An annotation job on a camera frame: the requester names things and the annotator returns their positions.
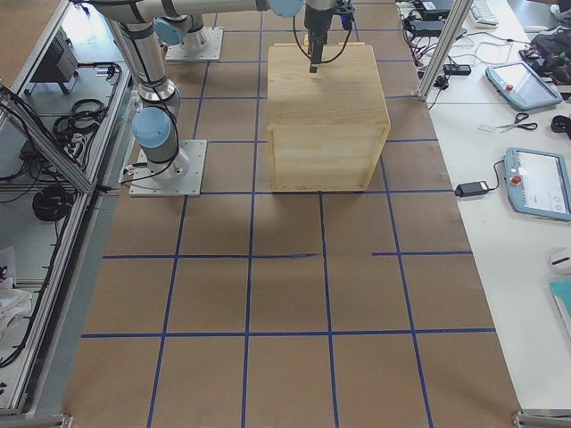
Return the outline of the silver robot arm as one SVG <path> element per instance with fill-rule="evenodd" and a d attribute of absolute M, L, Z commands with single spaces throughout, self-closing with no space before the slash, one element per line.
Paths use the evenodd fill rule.
<path fill-rule="evenodd" d="M 182 45 L 189 52 L 206 49 L 210 39 L 203 30 L 203 16 L 188 14 L 180 17 L 161 17 L 154 20 L 158 38 L 166 45 Z"/>
<path fill-rule="evenodd" d="M 177 119 L 178 89 L 169 79 L 160 49 L 159 27 L 175 35 L 203 28 L 203 15 L 218 12 L 272 11 L 294 19 L 304 9 L 308 31 L 310 72 L 324 63 L 323 50 L 334 16 L 352 31 L 354 8 L 349 1 L 94 1 L 92 5 L 120 28 L 120 51 L 131 60 L 129 68 L 139 81 L 144 108 L 136 114 L 132 130 L 147 158 L 149 178 L 179 177 L 187 165 L 181 148 Z"/>

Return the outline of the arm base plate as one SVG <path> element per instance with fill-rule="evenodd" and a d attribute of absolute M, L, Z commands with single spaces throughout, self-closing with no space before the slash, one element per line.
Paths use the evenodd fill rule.
<path fill-rule="evenodd" d="M 135 170 L 134 181 L 129 182 L 129 195 L 135 198 L 199 196 L 206 153 L 206 140 L 181 140 L 179 154 L 173 163 L 154 176 L 153 173 L 163 170 L 164 166 L 148 163 L 144 151 L 140 149 L 137 161 L 145 163 L 145 166 Z"/>
<path fill-rule="evenodd" d="M 221 55 L 224 29 L 202 27 L 187 33 L 177 45 L 170 45 L 166 53 L 167 62 L 218 61 Z"/>

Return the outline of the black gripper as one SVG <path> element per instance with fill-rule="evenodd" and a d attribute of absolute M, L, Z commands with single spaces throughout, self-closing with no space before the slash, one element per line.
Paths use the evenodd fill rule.
<path fill-rule="evenodd" d="M 350 1 L 344 0 L 308 0 L 305 4 L 304 27 L 309 39 L 310 73 L 316 73 L 322 63 L 323 43 L 327 41 L 333 17 L 340 17 L 345 31 L 352 30 L 355 9 Z"/>

